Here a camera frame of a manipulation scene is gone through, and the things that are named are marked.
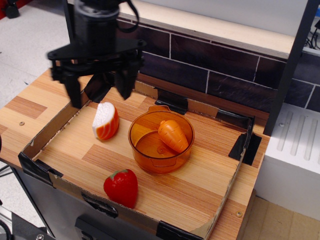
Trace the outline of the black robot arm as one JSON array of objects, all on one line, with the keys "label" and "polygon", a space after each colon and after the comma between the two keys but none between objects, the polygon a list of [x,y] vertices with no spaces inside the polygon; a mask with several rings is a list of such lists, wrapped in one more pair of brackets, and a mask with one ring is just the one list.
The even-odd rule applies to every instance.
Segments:
[{"label": "black robot arm", "polygon": [[123,99],[135,87],[144,65],[142,39],[118,38],[117,30],[132,33],[138,25],[122,28],[117,22],[120,0],[76,0],[74,31],[70,44],[47,54],[53,80],[65,85],[72,105],[82,107],[79,77],[114,72],[114,86]]}]

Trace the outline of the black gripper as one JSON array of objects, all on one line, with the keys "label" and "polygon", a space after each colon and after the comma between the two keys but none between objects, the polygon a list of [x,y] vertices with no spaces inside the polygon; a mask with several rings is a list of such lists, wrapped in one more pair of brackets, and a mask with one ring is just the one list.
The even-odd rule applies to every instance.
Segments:
[{"label": "black gripper", "polygon": [[114,86],[126,100],[131,96],[139,68],[144,64],[142,50],[146,45],[142,39],[117,38],[111,52],[93,53],[74,41],[47,54],[52,64],[51,76],[64,83],[71,104],[77,109],[82,107],[78,81],[82,76],[115,72]]}]

